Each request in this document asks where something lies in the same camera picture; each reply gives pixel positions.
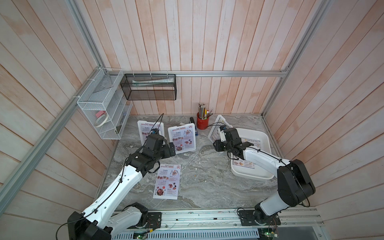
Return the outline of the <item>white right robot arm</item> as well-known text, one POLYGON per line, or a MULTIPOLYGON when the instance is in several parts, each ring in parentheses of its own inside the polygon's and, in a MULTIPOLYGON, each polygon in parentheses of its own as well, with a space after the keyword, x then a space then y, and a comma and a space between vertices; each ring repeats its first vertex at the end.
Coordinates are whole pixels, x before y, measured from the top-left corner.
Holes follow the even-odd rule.
POLYGON ((245 210, 239 217, 251 225, 267 225, 282 210, 303 205, 316 192, 316 187, 307 171, 305 164, 296 159, 289 161, 261 149, 255 148, 250 142, 243 142, 235 128, 220 127, 220 139, 213 143, 217 152, 227 152, 232 160, 252 162, 274 175, 278 181, 277 192, 255 205, 252 213, 245 210))

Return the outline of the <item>red special menu sheet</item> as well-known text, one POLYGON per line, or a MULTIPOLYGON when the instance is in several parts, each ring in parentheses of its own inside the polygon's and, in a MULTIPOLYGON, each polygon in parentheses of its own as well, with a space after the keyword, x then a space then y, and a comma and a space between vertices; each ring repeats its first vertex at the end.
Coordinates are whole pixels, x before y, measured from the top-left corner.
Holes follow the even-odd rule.
POLYGON ((160 165, 160 169, 157 171, 158 175, 154 189, 154 199, 178 199, 181 169, 181 165, 160 165))

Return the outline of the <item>white menu holder front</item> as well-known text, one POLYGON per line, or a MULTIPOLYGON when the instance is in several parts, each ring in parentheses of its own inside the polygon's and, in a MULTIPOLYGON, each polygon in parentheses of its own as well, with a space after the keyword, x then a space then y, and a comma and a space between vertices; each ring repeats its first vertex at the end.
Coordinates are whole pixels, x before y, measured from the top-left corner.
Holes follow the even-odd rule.
POLYGON ((218 115, 215 122, 211 125, 211 130, 208 134, 208 139, 211 143, 214 143, 216 140, 220 140, 220 127, 226 127, 227 129, 232 128, 226 119, 222 115, 218 115))

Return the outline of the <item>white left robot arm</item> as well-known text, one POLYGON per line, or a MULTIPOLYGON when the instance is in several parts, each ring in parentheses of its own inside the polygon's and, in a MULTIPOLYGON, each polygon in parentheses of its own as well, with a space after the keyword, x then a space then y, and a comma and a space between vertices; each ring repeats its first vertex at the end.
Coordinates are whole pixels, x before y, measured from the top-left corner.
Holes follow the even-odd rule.
POLYGON ((71 240, 110 240, 131 227, 151 230, 148 208, 139 203, 130 204, 116 214, 119 204, 139 183, 151 173, 160 160, 175 156, 173 143, 164 136, 151 133, 144 145, 130 154, 122 170, 109 187, 82 213, 73 212, 67 220, 71 240))

